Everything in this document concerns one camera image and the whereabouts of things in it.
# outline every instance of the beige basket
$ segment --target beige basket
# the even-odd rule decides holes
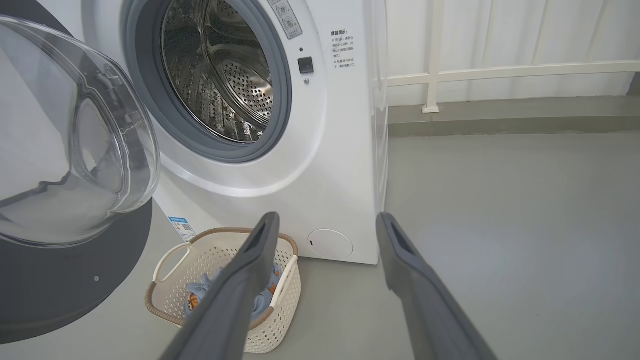
[[[145,297],[147,309],[154,315],[182,327],[184,301],[189,291],[189,282],[200,282],[206,272],[212,275],[221,266],[226,266],[246,241],[251,229],[220,228],[205,231],[188,243],[169,250],[154,272]],[[164,279],[159,274],[164,263],[176,252],[187,249],[178,265]],[[273,294],[269,308],[249,325],[245,352],[263,354],[275,349],[287,334],[300,299],[300,271],[298,270],[298,246],[292,238],[280,234],[276,246],[275,263],[284,270]]]

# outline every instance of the stainless steel drum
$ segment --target stainless steel drum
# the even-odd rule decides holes
[[[257,41],[246,21],[226,1],[211,0],[208,9],[208,23],[213,30],[228,37]]]
[[[173,91],[198,123],[253,143],[269,124],[273,92],[262,49],[238,40],[243,31],[255,39],[224,1],[175,0],[164,18],[162,55]]]
[[[265,129],[271,117],[273,87],[262,51],[216,45],[207,53],[214,84],[229,106],[251,125]]]

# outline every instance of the gray floor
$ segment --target gray floor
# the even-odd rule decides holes
[[[640,135],[507,135],[390,142],[387,210],[502,359],[630,359],[640,344]],[[0,345],[0,359],[157,359],[177,328],[142,301],[180,243],[154,208],[149,245],[77,322]],[[381,266],[300,260],[283,343],[245,359],[410,359]]]

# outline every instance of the label sticker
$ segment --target label sticker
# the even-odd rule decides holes
[[[333,70],[350,69],[356,66],[353,33],[349,29],[326,30],[331,51],[327,51],[327,67]]]
[[[187,219],[169,217],[169,221],[171,221],[173,227],[178,230],[178,233],[180,234],[184,242],[187,242],[194,236],[196,236],[196,232],[191,228]]]
[[[278,19],[280,19],[282,29],[287,33],[287,38],[289,40],[298,35],[302,35],[302,28],[300,27],[300,24],[298,24],[296,14],[291,10],[288,0],[269,0],[269,5],[271,5],[273,12],[276,13]]]

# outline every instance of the white railing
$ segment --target white railing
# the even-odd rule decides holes
[[[423,113],[437,113],[438,84],[451,81],[466,81],[480,79],[519,78],[524,76],[549,76],[568,74],[598,74],[607,72],[640,72],[640,61],[597,61],[593,62],[593,51],[598,40],[600,28],[607,20],[607,9],[610,0],[604,0],[600,7],[600,13],[596,20],[596,26],[589,41],[589,47],[584,61],[581,63],[540,64],[541,51],[549,36],[547,19],[553,9],[554,0],[546,0],[543,10],[540,29],[536,39],[533,57],[530,65],[509,67],[487,67],[489,49],[493,42],[493,26],[495,24],[496,4],[499,0],[492,0],[489,14],[489,23],[484,42],[483,62],[481,69],[440,71],[440,58],[442,48],[442,23],[444,18],[445,0],[432,0],[433,12],[431,14],[431,49],[429,50],[429,72],[424,74],[412,74],[402,76],[390,76],[387,86],[405,86],[428,84],[427,103],[422,107]]]

